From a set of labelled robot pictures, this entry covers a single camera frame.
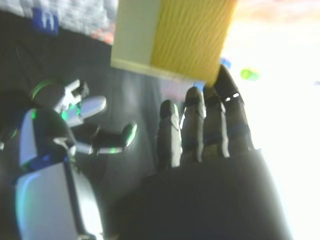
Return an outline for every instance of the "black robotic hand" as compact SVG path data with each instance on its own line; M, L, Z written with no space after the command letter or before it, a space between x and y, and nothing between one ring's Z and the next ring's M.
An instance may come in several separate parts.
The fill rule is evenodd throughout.
M290 240L275 185L255 150L244 103L226 68L160 108L158 172L134 192L121 240Z

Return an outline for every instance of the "gray floor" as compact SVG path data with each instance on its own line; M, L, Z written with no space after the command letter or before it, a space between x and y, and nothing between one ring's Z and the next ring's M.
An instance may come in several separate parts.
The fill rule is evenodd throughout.
M108 223L104 226L106 231L116 232L117 220L113 216L118 214L112 209L143 177L155 170L158 109L162 101L160 81L111 68L111 47L105 43L64 30L58 37L42 35L33 31L30 20L0 12L0 91L30 91L15 58L17 43L23 43L43 66L39 71L28 55L21 57L32 86L44 76L64 82L79 78L88 83L92 96L103 95L108 101L106 112L93 117L91 122L115 132L130 121L137 122L136 139L126 152L77 156L80 167L94 186L102 217ZM16 137L0 152L0 239L18 239L15 191L10 184L18 173Z

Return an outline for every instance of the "yellow textured surface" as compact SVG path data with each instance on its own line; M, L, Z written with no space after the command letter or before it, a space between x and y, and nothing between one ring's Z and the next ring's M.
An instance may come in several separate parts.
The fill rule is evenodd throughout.
M162 0L151 64L214 84L236 0Z

